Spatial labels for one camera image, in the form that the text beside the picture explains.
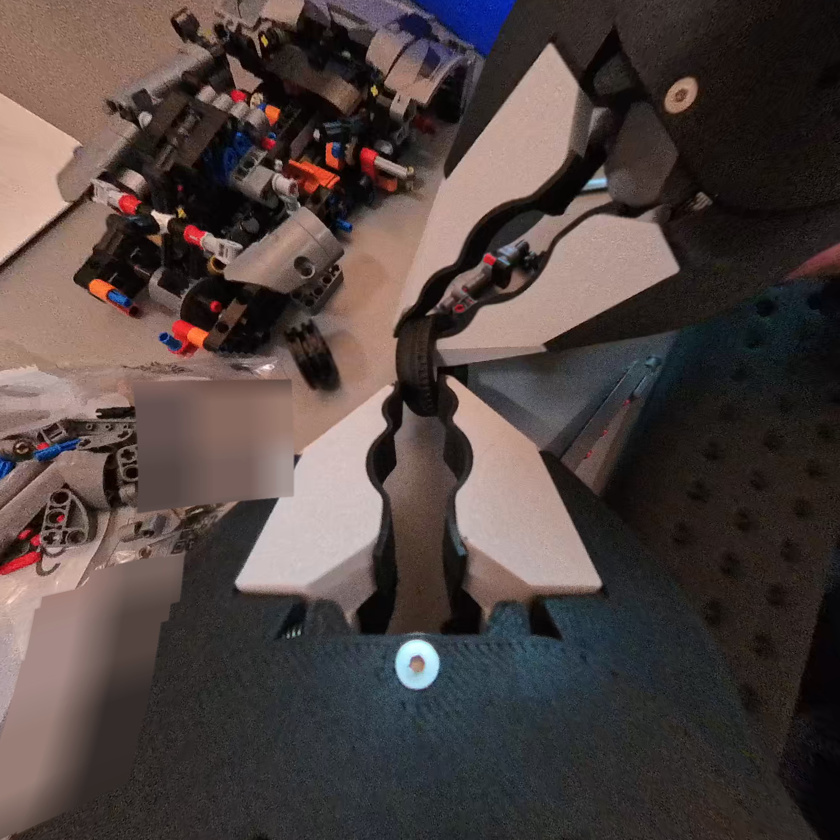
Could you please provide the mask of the black perforated board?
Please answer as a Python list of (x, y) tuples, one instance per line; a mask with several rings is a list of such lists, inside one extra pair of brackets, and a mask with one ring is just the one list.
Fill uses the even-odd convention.
[(607, 491), (820, 838), (838, 838), (838, 368), (837, 278), (684, 330)]

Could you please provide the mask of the white book stand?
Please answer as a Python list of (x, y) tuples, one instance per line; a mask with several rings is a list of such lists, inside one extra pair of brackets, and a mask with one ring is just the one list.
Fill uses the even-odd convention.
[(57, 176), (79, 143), (1, 96), (1, 263), (7, 263), (69, 207)]

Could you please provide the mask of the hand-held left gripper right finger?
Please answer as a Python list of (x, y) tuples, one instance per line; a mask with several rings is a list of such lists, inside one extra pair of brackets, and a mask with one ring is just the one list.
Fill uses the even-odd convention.
[(476, 633), (498, 605), (602, 589), (539, 448), (466, 385), (441, 378), (444, 461), (455, 478), (445, 513), (447, 629)]

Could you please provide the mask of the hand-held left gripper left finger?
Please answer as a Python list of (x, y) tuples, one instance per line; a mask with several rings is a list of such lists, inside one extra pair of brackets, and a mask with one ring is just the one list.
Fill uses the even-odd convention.
[(384, 483), (402, 420), (401, 389), (390, 384), (303, 449), (293, 495), (276, 502), (235, 581), (239, 592), (331, 602), (363, 633), (386, 632), (397, 572)]

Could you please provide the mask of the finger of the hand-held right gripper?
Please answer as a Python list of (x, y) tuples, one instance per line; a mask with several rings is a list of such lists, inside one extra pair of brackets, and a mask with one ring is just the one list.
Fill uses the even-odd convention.
[(599, 214), (564, 236), (524, 291), (479, 307), (436, 342), (437, 362), (458, 366), (540, 354), (545, 344), (678, 271), (656, 224)]
[(435, 308), (513, 218), (584, 157), (593, 106), (549, 42), (439, 187), (406, 276), (394, 335)]

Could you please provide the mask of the small grey black brick assembly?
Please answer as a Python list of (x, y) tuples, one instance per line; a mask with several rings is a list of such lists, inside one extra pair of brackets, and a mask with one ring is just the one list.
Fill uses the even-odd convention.
[(540, 268), (542, 257), (525, 239), (485, 253), (475, 268), (468, 269), (448, 284), (433, 314), (456, 316), (465, 313), (478, 302), (506, 291), (515, 277), (533, 277)]

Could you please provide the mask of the clear bag of brick pieces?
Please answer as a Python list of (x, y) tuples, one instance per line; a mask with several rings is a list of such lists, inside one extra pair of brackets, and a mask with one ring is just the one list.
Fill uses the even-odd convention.
[(139, 512), (130, 374), (2, 370), (2, 602), (188, 553), (233, 502)]

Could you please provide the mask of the blue plastic bin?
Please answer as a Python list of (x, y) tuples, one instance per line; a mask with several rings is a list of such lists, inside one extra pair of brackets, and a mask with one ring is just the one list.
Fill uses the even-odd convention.
[(488, 57), (515, 1), (415, 1), (460, 39)]

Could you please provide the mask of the small black toy tyre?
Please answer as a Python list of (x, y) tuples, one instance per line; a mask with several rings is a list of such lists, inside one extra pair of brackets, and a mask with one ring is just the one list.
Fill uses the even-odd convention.
[(283, 337), (304, 382), (316, 391), (332, 392), (340, 386), (340, 373), (327, 341), (312, 320), (285, 330)]
[(436, 345), (444, 317), (425, 316), (406, 320), (397, 333), (395, 372), (402, 399), (418, 417), (448, 419), (447, 398), (440, 397)]

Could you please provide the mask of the large toy brick car model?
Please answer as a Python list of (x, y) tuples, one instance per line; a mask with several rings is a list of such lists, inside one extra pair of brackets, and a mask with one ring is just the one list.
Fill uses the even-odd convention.
[(253, 354), (337, 289), (357, 206), (413, 189), (400, 157), (459, 120), (479, 53), (414, 2), (220, 2), (212, 27), (171, 25), (173, 57), (57, 176), (108, 209), (72, 279), (130, 317), (144, 292), (173, 312), (172, 354)]

